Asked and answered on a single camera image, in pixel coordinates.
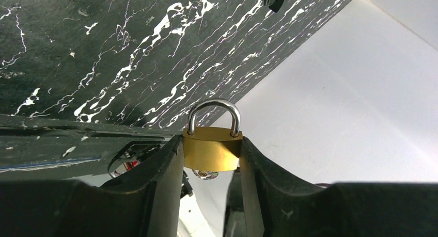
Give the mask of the small brass padlock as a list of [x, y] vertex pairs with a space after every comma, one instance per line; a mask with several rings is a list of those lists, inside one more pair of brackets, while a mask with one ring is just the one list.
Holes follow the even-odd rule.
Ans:
[[[199, 127], [196, 118], [200, 110], [222, 107], [232, 116], [230, 128]], [[241, 115], [228, 100], [209, 98], [195, 104], [189, 111], [187, 128], [183, 130], [184, 166], [200, 171], [231, 171], [238, 166], [241, 142]]]

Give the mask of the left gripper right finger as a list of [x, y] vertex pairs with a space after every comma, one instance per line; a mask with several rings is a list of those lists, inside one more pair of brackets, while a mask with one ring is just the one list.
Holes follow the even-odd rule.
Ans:
[[244, 138], [240, 153], [248, 236], [437, 236], [437, 184], [307, 182]]

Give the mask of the small silver key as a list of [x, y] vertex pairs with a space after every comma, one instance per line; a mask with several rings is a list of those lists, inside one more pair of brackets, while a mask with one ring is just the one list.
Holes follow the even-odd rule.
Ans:
[[218, 177], [218, 171], [203, 171], [203, 170], [194, 170], [192, 169], [193, 174], [202, 180], [213, 180]]

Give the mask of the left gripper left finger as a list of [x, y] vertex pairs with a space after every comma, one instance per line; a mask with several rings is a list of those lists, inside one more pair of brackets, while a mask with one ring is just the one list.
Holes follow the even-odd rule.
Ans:
[[1, 183], [1, 236], [176, 236], [182, 137], [101, 187], [79, 180]]

